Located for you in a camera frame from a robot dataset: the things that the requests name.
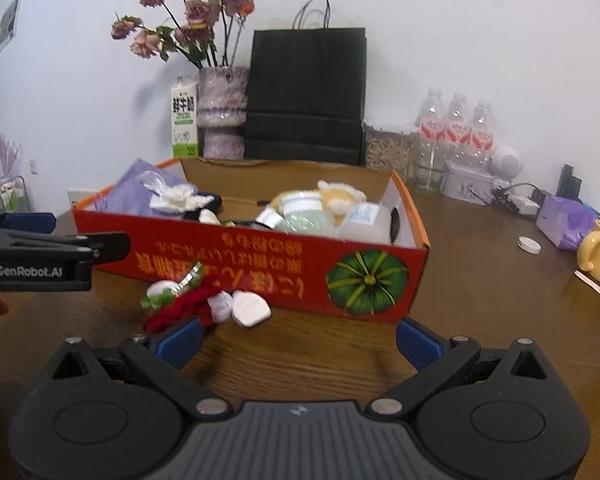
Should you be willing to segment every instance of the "vase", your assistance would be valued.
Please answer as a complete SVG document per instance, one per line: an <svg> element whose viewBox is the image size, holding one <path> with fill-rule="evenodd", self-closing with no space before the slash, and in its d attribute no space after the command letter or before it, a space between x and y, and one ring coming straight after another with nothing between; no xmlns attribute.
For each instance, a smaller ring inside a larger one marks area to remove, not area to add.
<svg viewBox="0 0 600 480"><path fill-rule="evenodd" d="M218 66L200 70L198 127L204 139L205 158L237 160L244 157L248 79L246 67Z"/></svg>

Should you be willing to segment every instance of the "mug handle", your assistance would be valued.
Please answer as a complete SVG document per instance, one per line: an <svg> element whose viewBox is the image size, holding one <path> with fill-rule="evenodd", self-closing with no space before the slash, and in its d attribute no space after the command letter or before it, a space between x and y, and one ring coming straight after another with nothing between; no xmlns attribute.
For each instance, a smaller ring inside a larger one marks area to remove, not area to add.
<svg viewBox="0 0 600 480"><path fill-rule="evenodd" d="M578 247L578 266L585 272L591 272L593 270L593 263L591 263L591 253L600 244L600 231L592 231Z"/></svg>

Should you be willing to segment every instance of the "purple cloth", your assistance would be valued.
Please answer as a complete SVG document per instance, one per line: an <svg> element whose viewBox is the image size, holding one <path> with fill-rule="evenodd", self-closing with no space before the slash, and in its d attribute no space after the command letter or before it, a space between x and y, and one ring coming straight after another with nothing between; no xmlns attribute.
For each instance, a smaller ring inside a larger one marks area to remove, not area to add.
<svg viewBox="0 0 600 480"><path fill-rule="evenodd" d="M181 214L173 215L156 211L149 207L149 201L154 195L153 191L147 189L138 178L145 171L155 171L167 184L167 186L176 186L177 184L186 184L185 180L166 170L160 170L155 166L138 158L126 173L120 178L113 189L106 195L98 197L95 202L96 211L103 213L117 213L133 216L153 216L161 218L177 218Z"/></svg>
<svg viewBox="0 0 600 480"><path fill-rule="evenodd" d="M596 225L598 215L580 202L547 195L538 213L536 225L558 247L577 251Z"/></svg>

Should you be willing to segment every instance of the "orange cardboard box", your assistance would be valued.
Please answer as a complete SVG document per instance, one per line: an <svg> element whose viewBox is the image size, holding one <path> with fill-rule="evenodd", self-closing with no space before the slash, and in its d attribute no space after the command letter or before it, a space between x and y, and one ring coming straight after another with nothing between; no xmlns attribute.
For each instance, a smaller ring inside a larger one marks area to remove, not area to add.
<svg viewBox="0 0 600 480"><path fill-rule="evenodd" d="M406 316L422 277L429 240L396 173L307 161L171 159L158 165L199 189L222 196L221 221L251 220L279 192L345 182L370 202L394 210L390 246L222 227L182 220L100 213L95 196L73 209L81 234L125 231L129 256L102 270L154 282L179 280L195 260L228 291L250 290L272 306L397 322ZM101 193L106 194L111 186Z"/></svg>

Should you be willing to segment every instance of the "purple tissue box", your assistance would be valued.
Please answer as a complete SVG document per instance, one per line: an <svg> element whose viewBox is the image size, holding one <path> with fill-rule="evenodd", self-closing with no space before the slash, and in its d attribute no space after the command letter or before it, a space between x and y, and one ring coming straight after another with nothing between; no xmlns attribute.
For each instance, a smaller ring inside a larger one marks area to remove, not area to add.
<svg viewBox="0 0 600 480"><path fill-rule="evenodd" d="M536 225L558 249L577 251L583 238L596 225L598 215L580 202L547 195Z"/></svg>

